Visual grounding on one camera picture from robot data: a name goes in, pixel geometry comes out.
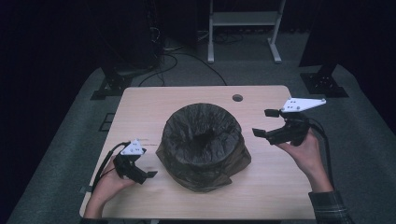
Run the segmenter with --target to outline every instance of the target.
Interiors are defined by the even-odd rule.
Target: cable
[[[105,166],[107,165],[107,162],[110,160],[111,156],[113,155],[114,150],[116,150],[118,147],[120,146],[124,146],[127,147],[131,142],[122,142],[117,144],[116,146],[114,146],[110,151],[108,151],[105,159],[103,160],[98,172],[96,173],[95,179],[93,180],[93,184],[92,184],[92,190],[91,192],[93,193],[93,191],[96,188],[96,185],[98,184],[100,178],[102,177],[102,172],[105,169]]]
[[[203,40],[203,39],[205,39],[205,38],[207,38],[208,36],[209,36],[209,31],[198,31],[197,32],[198,34],[200,34],[200,33],[202,33],[203,35],[201,35],[201,36],[198,36],[198,42],[199,41],[201,41],[201,40]]]
[[[243,35],[240,35],[240,38],[236,38],[234,35],[218,34],[218,35],[215,35],[215,39],[213,40],[213,42],[216,44],[219,44],[219,45],[231,45],[231,44],[234,44],[234,43],[242,41],[242,40],[244,40]]]
[[[150,29],[150,31],[153,31],[153,30],[157,31],[157,37],[156,37],[155,39],[151,39],[151,41],[152,41],[154,44],[158,44],[157,41],[160,39],[160,36],[161,36],[160,29],[158,29],[157,27],[150,27],[149,29]]]
[[[163,78],[163,70],[161,69],[161,65],[159,64],[158,69],[160,69],[160,73],[157,74],[157,77],[163,82],[161,85],[162,87],[166,86],[165,85],[165,79]]]
[[[103,176],[107,175],[108,173],[110,173],[111,171],[115,170],[116,168],[112,168],[109,171],[105,172],[104,174],[102,174],[100,177],[102,178]]]
[[[172,52],[172,51],[176,51],[176,50],[183,49],[183,48],[184,48],[184,46],[178,46],[178,47],[171,48],[171,49],[165,48],[165,49],[163,49],[163,50],[164,50],[164,51],[168,51],[168,52]]]
[[[164,54],[163,56],[168,56],[168,57],[171,57],[171,58],[175,59],[175,64],[173,64],[171,67],[169,67],[169,68],[167,68],[167,69],[165,69],[165,70],[163,70],[163,71],[161,71],[161,72],[157,72],[157,73],[151,74],[150,76],[146,77],[145,79],[143,79],[143,80],[139,83],[138,87],[141,87],[142,84],[143,84],[147,79],[149,79],[149,78],[151,78],[151,77],[154,77],[154,76],[156,76],[156,75],[158,75],[158,74],[167,72],[167,71],[173,69],[174,67],[176,67],[176,65],[177,65],[177,58],[176,58],[176,57],[174,57],[174,56],[172,56],[172,55],[169,55],[169,54]]]
[[[314,122],[319,126],[319,128],[324,132],[324,128],[323,128],[323,126],[319,123],[319,121],[317,121],[317,120],[315,120],[315,119],[308,119],[308,120],[314,121]]]
[[[208,68],[210,68],[210,70],[212,70],[213,72],[215,72],[215,73],[221,78],[221,80],[222,80],[223,83],[224,83],[224,86],[228,86],[228,85],[227,85],[227,82],[224,80],[224,78],[221,76],[221,74],[220,74],[218,71],[216,71],[214,68],[212,68],[209,64],[207,64],[206,62],[204,62],[202,59],[200,59],[200,58],[198,58],[198,57],[196,57],[196,56],[194,56],[194,55],[187,54],[187,53],[172,53],[172,54],[187,55],[187,56],[190,56],[190,57],[192,57],[192,58],[194,58],[194,59],[200,61],[201,63],[203,63],[204,65],[206,65]]]
[[[334,181],[332,179],[332,162],[331,162],[331,156],[330,156],[330,146],[329,146],[329,139],[327,138],[326,133],[324,130],[316,124],[310,124],[311,128],[317,131],[320,136],[322,136],[324,144],[325,144],[325,153],[326,153],[326,163],[327,163],[327,175],[329,176],[330,183],[332,186],[335,188]]]

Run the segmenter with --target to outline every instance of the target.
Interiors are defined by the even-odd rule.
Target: sleeve
[[[308,195],[318,224],[354,224],[338,191],[310,192]]]
[[[107,224],[108,221],[104,219],[82,218],[79,224]]]

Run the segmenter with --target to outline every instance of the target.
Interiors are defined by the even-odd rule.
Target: table
[[[279,31],[280,22],[282,21],[283,9],[286,0],[281,0],[278,11],[253,11],[253,12],[214,12],[213,0],[210,0],[209,7],[209,41],[207,44],[207,61],[215,61],[213,48],[213,27],[216,26],[258,26],[273,25],[274,31],[270,38],[267,38],[271,53],[275,63],[282,63],[279,52],[276,47],[276,37]]]
[[[140,139],[147,152],[136,165],[158,171],[143,185],[134,185],[106,204],[103,217],[144,219],[313,219],[307,193],[309,183],[294,160],[283,150],[253,135],[252,128],[267,131],[284,125],[267,118],[264,109],[281,108],[290,97],[284,86],[147,87],[128,88],[109,130],[94,174],[107,152],[120,142]],[[251,164],[231,176],[231,185],[208,193],[180,186],[155,154],[163,127],[185,105],[209,103],[229,111],[242,127]],[[91,194],[80,208],[83,215]]]

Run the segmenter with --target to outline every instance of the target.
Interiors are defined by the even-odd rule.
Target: trash bag
[[[156,154],[177,183],[197,192],[231,184],[230,176],[251,162],[235,117],[211,104],[175,112],[166,121]]]

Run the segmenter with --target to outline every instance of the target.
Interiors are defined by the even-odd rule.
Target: person's hand
[[[113,156],[107,167],[102,172],[96,188],[91,195],[85,208],[85,218],[101,218],[105,204],[112,199],[118,192],[134,184],[131,179],[122,179],[117,174],[114,167],[115,156]]]
[[[311,129],[309,129],[305,140],[297,147],[288,143],[276,146],[291,155],[297,166],[308,177],[313,192],[333,191],[321,161],[318,139]]]

